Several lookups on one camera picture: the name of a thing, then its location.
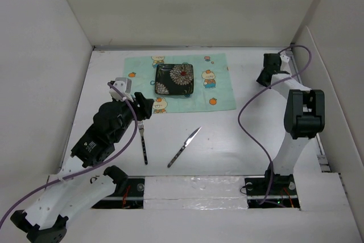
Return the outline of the green cartoon print cloth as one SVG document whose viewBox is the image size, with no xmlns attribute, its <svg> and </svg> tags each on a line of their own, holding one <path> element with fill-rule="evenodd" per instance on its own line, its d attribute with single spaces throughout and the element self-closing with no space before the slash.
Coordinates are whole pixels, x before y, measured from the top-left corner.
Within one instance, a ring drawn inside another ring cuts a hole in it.
<svg viewBox="0 0 364 243">
<path fill-rule="evenodd" d="M 156 94 L 156 66 L 182 63 L 193 65 L 194 92 L 189 97 Z M 141 92 L 146 98 L 154 100 L 152 111 L 155 114 L 213 112 L 236 108 L 224 53 L 128 57 L 124 60 L 123 76 L 131 79 L 132 93 Z"/>
</svg>

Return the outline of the black floral rectangular plate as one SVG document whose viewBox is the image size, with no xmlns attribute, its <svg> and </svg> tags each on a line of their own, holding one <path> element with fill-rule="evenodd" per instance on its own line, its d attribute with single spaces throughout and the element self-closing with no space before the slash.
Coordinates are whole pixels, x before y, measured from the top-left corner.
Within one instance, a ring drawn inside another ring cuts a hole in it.
<svg viewBox="0 0 364 243">
<path fill-rule="evenodd" d="M 156 66 L 155 93 L 189 97 L 194 92 L 195 76 L 192 64 L 158 64 Z"/>
</svg>

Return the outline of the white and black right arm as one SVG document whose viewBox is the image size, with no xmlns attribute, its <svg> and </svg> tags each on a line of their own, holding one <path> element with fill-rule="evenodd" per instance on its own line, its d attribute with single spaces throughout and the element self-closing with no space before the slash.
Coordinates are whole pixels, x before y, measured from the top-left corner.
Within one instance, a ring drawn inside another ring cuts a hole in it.
<svg viewBox="0 0 364 243">
<path fill-rule="evenodd" d="M 325 93 L 310 89 L 283 70 L 288 56 L 278 53 L 263 55 L 263 69 L 257 83 L 275 90 L 286 99 L 283 125 L 286 131 L 282 145 L 269 164 L 263 179 L 264 190 L 270 194 L 289 183 L 294 166 L 309 141 L 325 127 Z"/>
</svg>

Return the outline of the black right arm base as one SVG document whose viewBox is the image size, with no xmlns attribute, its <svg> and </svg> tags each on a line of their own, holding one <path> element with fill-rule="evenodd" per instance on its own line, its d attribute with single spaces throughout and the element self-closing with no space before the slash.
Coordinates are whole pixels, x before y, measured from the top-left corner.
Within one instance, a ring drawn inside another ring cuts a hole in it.
<svg viewBox="0 0 364 243">
<path fill-rule="evenodd" d="M 269 188 L 269 178 L 248 176 L 241 187 L 249 209 L 300 208 L 296 183 L 293 176 L 274 177 Z"/>
</svg>

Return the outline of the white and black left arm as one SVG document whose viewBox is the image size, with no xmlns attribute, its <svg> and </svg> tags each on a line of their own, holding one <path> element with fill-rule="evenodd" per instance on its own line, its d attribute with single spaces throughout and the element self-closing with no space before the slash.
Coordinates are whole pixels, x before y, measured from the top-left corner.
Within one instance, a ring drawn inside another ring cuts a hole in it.
<svg viewBox="0 0 364 243">
<path fill-rule="evenodd" d="M 57 179 L 33 191 L 43 191 L 33 205 L 24 210 L 12 207 L 7 213 L 29 242 L 60 242 L 77 214 L 107 196 L 128 191 L 128 175 L 109 162 L 118 156 L 115 144 L 129 126 L 152 116 L 153 103 L 153 99 L 136 92 L 99 107 Z"/>
</svg>

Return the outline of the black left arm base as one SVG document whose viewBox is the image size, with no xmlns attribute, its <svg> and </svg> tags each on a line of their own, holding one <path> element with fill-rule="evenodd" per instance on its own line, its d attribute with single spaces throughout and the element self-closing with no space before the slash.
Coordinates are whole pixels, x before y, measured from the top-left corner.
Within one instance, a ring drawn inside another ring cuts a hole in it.
<svg viewBox="0 0 364 243">
<path fill-rule="evenodd" d="M 129 177 L 125 186 L 97 202 L 93 209 L 143 209 L 145 177 Z"/>
</svg>

